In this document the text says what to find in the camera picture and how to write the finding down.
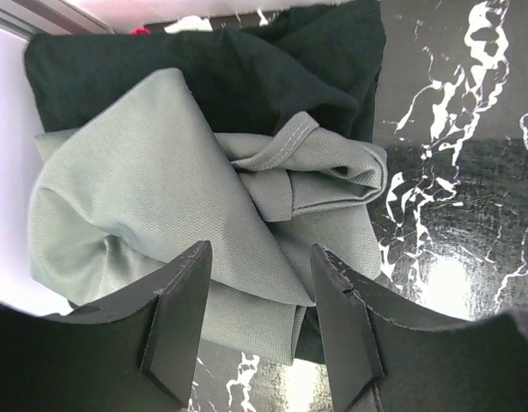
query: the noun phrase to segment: seam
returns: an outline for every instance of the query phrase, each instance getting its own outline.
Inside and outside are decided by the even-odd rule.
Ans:
[[[290,137],[288,138],[288,140],[284,143],[284,145],[282,146],[281,150],[279,150],[277,153],[275,153],[271,159],[269,159],[268,161],[266,161],[263,165],[259,166],[259,167],[256,167],[255,169],[256,170],[262,170],[264,169],[265,167],[267,167],[270,163],[273,163],[277,157],[281,156],[282,152],[284,152],[284,150],[287,148],[288,144],[290,143],[290,141],[293,139],[293,137],[298,133],[298,130],[301,129],[301,127],[306,124],[306,120],[304,120],[303,122],[301,122],[300,126],[298,126],[298,129],[296,129],[292,135],[290,135]]]
[[[282,154],[281,158],[278,159],[274,164],[273,166],[271,166],[270,168],[274,168],[276,167],[277,165],[280,165],[282,161],[284,161],[289,155],[290,155],[290,149],[293,148],[296,143],[306,135],[306,130],[309,129],[311,126],[306,126],[306,128],[304,130],[302,130],[300,132],[300,135],[296,138],[296,140],[293,141],[293,143],[290,145],[290,148],[288,148],[288,150]]]
[[[306,126],[306,127],[304,128],[304,130],[302,130],[302,131],[298,134],[298,136],[297,136],[296,139],[292,142],[292,144],[290,144],[290,146],[287,148],[288,142],[290,142],[290,141],[292,140],[292,138],[293,138],[293,137],[295,136],[295,134],[296,134],[296,131],[295,131],[295,132],[292,134],[292,136],[287,140],[287,142],[284,144],[284,146],[282,147],[282,149],[279,150],[279,152],[278,152],[275,156],[273,156],[272,159],[269,159],[268,161],[266,161],[265,164],[262,165],[262,167],[266,167],[266,166],[267,166],[267,168],[272,169],[272,168],[276,167],[277,165],[280,165],[281,162],[283,162],[286,158],[288,158],[289,155],[291,155],[291,153],[290,153],[290,149],[292,149],[294,146],[296,146],[296,143],[298,143],[298,142],[300,141],[300,139],[306,135],[306,131],[307,131],[308,129],[310,129],[311,127],[312,127],[312,126],[311,126],[310,124],[309,124],[308,126]]]

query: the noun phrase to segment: black fabric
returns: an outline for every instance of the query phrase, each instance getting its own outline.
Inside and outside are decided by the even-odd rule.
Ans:
[[[244,30],[37,34],[25,67],[46,131],[81,127],[153,71],[177,67],[215,132],[274,135],[307,111],[370,141],[384,45],[378,1],[357,0],[291,9]]]
[[[301,324],[300,337],[294,357],[304,361],[325,364],[325,351],[319,327],[319,316],[316,307],[308,307]]]

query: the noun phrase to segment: crumpled fabric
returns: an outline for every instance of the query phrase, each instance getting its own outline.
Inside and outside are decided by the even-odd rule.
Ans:
[[[31,272],[77,305],[208,239],[202,338],[289,364],[314,306],[311,245],[379,274],[365,205],[384,190],[385,152],[305,112],[275,136],[215,134],[181,72],[159,70],[79,130],[37,143]]]
[[[377,0],[295,8],[269,26],[149,36],[35,34],[27,79],[45,131],[84,126],[175,67],[214,132],[275,135],[297,112],[370,142],[385,32]]]

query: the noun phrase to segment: gray fabric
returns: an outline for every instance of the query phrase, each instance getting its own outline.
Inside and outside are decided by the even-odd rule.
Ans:
[[[277,136],[215,135],[176,69],[160,70],[78,131],[37,137],[32,276],[76,304],[214,250],[203,338],[291,363],[313,306],[319,242],[371,278],[379,251],[365,204],[385,152],[299,113]]]

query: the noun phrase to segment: table surface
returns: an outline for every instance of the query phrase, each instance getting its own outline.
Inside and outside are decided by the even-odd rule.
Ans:
[[[528,307],[528,0],[383,0],[369,206],[379,281],[438,312]],[[331,412],[326,370],[201,342],[190,411]]]

